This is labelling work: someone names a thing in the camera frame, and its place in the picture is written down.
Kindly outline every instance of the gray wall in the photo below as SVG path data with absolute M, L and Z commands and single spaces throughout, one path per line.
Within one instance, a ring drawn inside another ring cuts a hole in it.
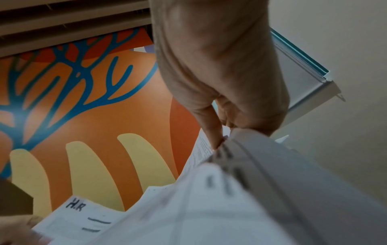
M 387 205 L 387 1 L 271 0 L 270 25 L 341 90 L 275 132 Z

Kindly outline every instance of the human hand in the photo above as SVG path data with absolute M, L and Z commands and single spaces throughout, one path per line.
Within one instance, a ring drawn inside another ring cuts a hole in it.
M 49 239 L 31 230 L 41 220 L 33 215 L 0 217 L 0 245 L 47 245 Z
M 150 8 L 160 73 L 214 149 L 223 141 L 222 124 L 266 135 L 280 127 L 289 95 L 268 0 L 150 0 Z

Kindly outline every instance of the teal strip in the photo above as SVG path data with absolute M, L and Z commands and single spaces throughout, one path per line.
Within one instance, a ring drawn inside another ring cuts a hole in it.
M 284 36 L 276 32 L 273 28 L 271 28 L 271 36 L 286 46 L 292 53 L 297 55 L 300 59 L 302 59 L 305 63 L 307 63 L 314 71 L 318 74 L 325 76 L 329 70 L 323 67 L 320 63 L 312 59 L 309 55 L 303 52 L 301 49 L 297 48 L 293 43 L 291 43 Z

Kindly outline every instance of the painting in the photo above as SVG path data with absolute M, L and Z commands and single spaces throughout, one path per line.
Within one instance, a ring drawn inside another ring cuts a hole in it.
M 199 130 L 143 28 L 0 59 L 0 176 L 34 214 L 71 195 L 129 209 L 177 179 Z

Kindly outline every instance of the yellow leaf shape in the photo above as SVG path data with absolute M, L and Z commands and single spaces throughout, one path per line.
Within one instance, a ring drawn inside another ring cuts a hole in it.
M 162 156 L 146 139 L 137 134 L 121 134 L 117 138 L 132 159 L 144 192 L 148 186 L 164 186 L 175 182 Z
M 101 159 L 85 143 L 66 145 L 73 195 L 118 211 L 125 211 L 118 188 Z
M 46 217 L 52 212 L 50 184 L 40 162 L 27 150 L 10 153 L 12 183 L 33 197 L 33 214 Z

